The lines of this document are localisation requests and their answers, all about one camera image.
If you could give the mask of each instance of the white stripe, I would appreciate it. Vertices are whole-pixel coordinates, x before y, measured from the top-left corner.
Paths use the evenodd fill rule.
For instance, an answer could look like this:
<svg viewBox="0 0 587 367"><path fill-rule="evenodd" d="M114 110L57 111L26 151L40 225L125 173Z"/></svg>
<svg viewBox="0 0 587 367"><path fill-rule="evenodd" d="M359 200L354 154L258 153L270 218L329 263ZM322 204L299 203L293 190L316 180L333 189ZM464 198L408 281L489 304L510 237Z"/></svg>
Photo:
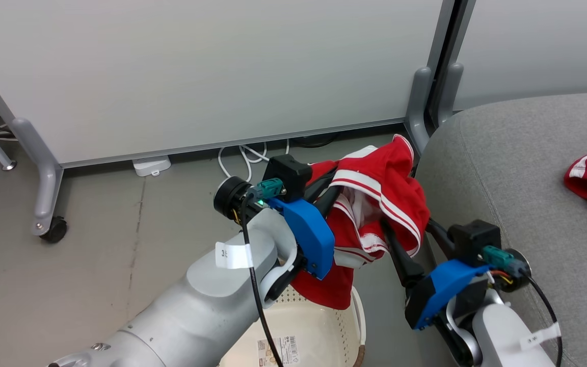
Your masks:
<svg viewBox="0 0 587 367"><path fill-rule="evenodd" d="M343 248L343 247L337 247L335 249L338 249L340 251L345 251L345 252L349 252L349 253L354 253L356 255L363 255L363 257L361 258L362 260L364 260L365 258L367 258L368 260L371 261L375 261L377 260L377 258L373 255L371 255L370 253L367 253L366 251L364 251L363 249L357 249L357 248Z"/></svg>
<svg viewBox="0 0 587 367"><path fill-rule="evenodd" d="M412 227L412 232L414 233L414 236L418 239L418 244L420 244L420 230L418 230L418 227L415 225L414 221L405 212L401 211L399 207L395 206L395 204L393 204L393 202L391 202L391 200L389 200L384 195L382 195L382 202L386 204L388 207L390 207L391 211L394 214L397 214L397 216L393 216L394 221L400 223L405 227L407 227L408 225ZM386 211L387 208L384 207L384 205L382 205L381 207L382 211Z"/></svg>
<svg viewBox="0 0 587 367"><path fill-rule="evenodd" d="M361 148L357 151L353 151L352 153L344 156L343 158L364 158L364 156L367 156L368 154L371 154L371 153L373 153L373 151L376 151L376 150L377 150L377 148L375 148L372 145L369 145L369 146Z"/></svg>
<svg viewBox="0 0 587 367"><path fill-rule="evenodd" d="M420 251L420 246L416 246L415 249L409 250L407 253L409 254L409 257L414 257L417 255L418 251Z"/></svg>
<svg viewBox="0 0 587 367"><path fill-rule="evenodd" d="M583 178L585 174L585 161L587 160L587 156L581 158L577 164L575 164L572 169L570 170L570 177L579 177Z"/></svg>
<svg viewBox="0 0 587 367"><path fill-rule="evenodd" d="M337 182L337 183L334 182L334 180L339 179L339 178L351 179L352 181L361 182L362 184L364 184L364 186L368 186L369 188L377 191L380 194L382 193L382 185L380 185L380 183L377 181L377 179L374 179L373 177L370 177L370 176L366 176L363 173L356 172L353 170L337 170L334 178L332 179L332 183L330 183L330 186L334 186L334 185L345 186L345 182Z"/></svg>
<svg viewBox="0 0 587 367"><path fill-rule="evenodd" d="M380 250L389 252L389 248L387 248L386 243L384 241L382 241L382 239L380 239L376 234L373 234L373 233L368 233L365 235L359 234L359 229L357 228L357 225L355 224L354 216L352 216L352 207L350 206L350 203L347 202L347 198L345 196L340 195L340 197L337 198L337 200L335 201L334 207L336 207L340 211L344 212L347 215L347 217L350 219L350 221L352 222L352 226L355 229L355 237L357 237L357 239L359 240L359 244L361 245L361 250L364 251L363 252L364 255L368 255L368 253L370 253L370 252L375 252L375 251L380 251Z"/></svg>
<svg viewBox="0 0 587 367"><path fill-rule="evenodd" d="M412 148L412 144L409 142L409 140L407 140L405 137L403 137L400 134L396 134L393 135L393 138L395 139L396 137L399 137L403 140L403 142L405 142L405 144L407 144L408 148L409 148L409 153L412 155L412 162L414 161L414 148Z"/></svg>
<svg viewBox="0 0 587 367"><path fill-rule="evenodd" d="M368 261L364 260L363 257L355 255L346 251L335 251L334 256L335 264L340 267L347 267L352 269L359 269Z"/></svg>
<svg viewBox="0 0 587 367"><path fill-rule="evenodd" d="M379 195L373 193L371 190L367 190L366 188L364 188L361 185L358 185L358 184L355 184L352 182L335 181L336 179L339 179L339 178L351 179L352 181L359 182L361 185L373 189L373 191L377 192L377 194L379 194ZM363 173L355 172L352 170L337 170L335 177L334 177L334 180L330 183L330 186L336 186L336 185L345 186L347 188L352 188L354 190L361 191L362 193L365 193L366 195L379 201L380 202L380 209L382 209L382 211L385 214L387 214L389 216L389 218L396 221L396 223L407 228L409 230L409 232L411 232L412 235L414 235L414 237L416 238L417 246L418 247L420 246L420 244L421 244L420 231L418 230L418 227L415 225L414 221L412 221L412 219L407 214L405 214L405 212L401 211L399 207L395 206L395 204L393 204L393 202L391 202L391 200L389 200L387 197L382 195L382 185L380 185L380 183L377 182L375 179L373 179L372 177L366 176ZM382 205L382 203L386 204L391 209L390 210L387 209L387 207Z"/></svg>

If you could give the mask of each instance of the green connector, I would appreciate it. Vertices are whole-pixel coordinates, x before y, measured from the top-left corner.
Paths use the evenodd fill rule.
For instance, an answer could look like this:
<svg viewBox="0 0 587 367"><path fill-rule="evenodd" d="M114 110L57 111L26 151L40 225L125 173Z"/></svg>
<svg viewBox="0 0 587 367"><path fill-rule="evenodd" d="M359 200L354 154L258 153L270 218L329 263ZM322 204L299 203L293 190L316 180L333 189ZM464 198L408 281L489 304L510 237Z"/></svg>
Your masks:
<svg viewBox="0 0 587 367"><path fill-rule="evenodd" d="M249 188L248 192L253 194L257 200L277 197L282 193L284 184L279 178L271 178L258 183L256 186Z"/></svg>
<svg viewBox="0 0 587 367"><path fill-rule="evenodd" d="M507 269L513 262L512 254L494 246L486 246L483 249L482 257L485 263L493 265L497 269Z"/></svg>

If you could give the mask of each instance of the red wire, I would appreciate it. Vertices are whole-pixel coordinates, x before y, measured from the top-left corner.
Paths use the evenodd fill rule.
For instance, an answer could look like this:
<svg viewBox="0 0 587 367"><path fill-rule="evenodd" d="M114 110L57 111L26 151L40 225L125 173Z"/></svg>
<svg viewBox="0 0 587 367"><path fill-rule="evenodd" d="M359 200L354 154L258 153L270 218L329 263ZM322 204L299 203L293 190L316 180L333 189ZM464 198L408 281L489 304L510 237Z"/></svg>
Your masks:
<svg viewBox="0 0 587 367"><path fill-rule="evenodd" d="M504 276L504 277L507 277L508 279L511 279L512 278L508 273L503 272L501 270L491 270L491 274L492 275Z"/></svg>

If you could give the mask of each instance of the caster wheel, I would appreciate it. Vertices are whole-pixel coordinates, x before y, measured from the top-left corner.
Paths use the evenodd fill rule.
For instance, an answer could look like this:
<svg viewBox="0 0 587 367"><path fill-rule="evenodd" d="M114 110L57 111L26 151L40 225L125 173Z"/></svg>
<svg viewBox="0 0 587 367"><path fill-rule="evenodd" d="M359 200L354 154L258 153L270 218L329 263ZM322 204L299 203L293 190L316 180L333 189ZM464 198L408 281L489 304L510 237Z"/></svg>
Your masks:
<svg viewBox="0 0 587 367"><path fill-rule="evenodd" d="M47 233L41 235L40 238L50 244L55 244L65 237L65 233L67 233L67 222L65 221L65 218L56 216L51 218L49 230Z"/></svg>

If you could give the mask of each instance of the barcode label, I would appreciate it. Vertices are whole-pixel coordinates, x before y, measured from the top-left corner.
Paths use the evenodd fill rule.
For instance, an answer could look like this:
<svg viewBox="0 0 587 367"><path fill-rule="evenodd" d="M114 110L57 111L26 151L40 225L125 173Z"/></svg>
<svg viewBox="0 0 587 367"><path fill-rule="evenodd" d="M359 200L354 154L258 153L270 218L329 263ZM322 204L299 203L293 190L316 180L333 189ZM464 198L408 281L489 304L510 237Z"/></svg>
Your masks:
<svg viewBox="0 0 587 367"><path fill-rule="evenodd" d="M296 346L296 337L295 336L288 336L289 341L291 342L291 353L298 356L298 346Z"/></svg>
<svg viewBox="0 0 587 367"><path fill-rule="evenodd" d="M275 337L273 343L275 344L275 348L278 349L283 365L300 363L296 336ZM271 351L269 342L266 339L257 341L257 351L259 367L273 367L277 365L275 357L273 357L273 351Z"/></svg>

